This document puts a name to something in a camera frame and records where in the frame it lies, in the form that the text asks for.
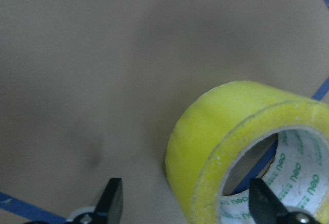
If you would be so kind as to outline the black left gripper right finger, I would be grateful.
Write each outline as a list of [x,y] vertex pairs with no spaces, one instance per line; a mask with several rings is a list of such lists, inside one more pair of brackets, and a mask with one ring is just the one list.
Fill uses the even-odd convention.
[[311,197],[287,185],[275,194],[261,178],[250,180],[249,213],[255,223],[328,223],[328,192]]

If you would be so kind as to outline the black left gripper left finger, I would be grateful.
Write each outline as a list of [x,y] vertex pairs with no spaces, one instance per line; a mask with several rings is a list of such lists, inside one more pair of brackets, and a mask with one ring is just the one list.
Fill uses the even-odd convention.
[[122,212],[122,179],[111,178],[94,207],[73,211],[65,223],[120,223]]

